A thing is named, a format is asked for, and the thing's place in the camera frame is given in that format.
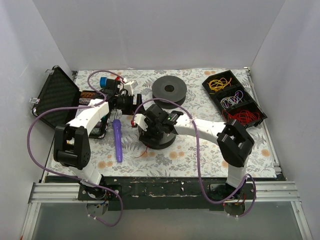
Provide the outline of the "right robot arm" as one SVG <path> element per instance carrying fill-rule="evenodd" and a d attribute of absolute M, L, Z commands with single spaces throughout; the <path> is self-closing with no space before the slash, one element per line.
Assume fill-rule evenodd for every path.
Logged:
<path fill-rule="evenodd" d="M 211 204 L 222 204 L 230 198 L 239 198 L 245 192 L 246 180 L 253 178 L 247 173 L 247 163 L 255 142 L 244 126 L 235 119 L 212 122 L 194 118 L 185 109 L 168 113 L 162 109 L 152 112 L 148 108 L 144 113 L 136 114 L 133 122 L 145 133 L 195 137 L 199 186 L 204 198 Z M 228 163 L 227 196 L 221 200 L 210 199 L 205 191 L 201 178 L 200 139 L 218 145 L 223 159 Z"/>

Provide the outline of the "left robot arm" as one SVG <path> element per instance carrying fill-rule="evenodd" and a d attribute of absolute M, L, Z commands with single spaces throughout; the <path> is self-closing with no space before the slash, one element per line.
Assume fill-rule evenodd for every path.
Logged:
<path fill-rule="evenodd" d="M 127 115 L 134 113 L 137 108 L 133 104 L 133 89 L 136 84 L 136 81 L 121 82 L 102 77 L 100 87 L 106 98 L 92 99 L 74 119 L 55 128 L 54 160 L 69 168 L 79 178 L 80 185 L 88 195 L 95 200 L 103 199 L 108 190 L 101 184 L 103 175 L 90 163 L 89 135 L 113 108 L 122 110 Z"/>

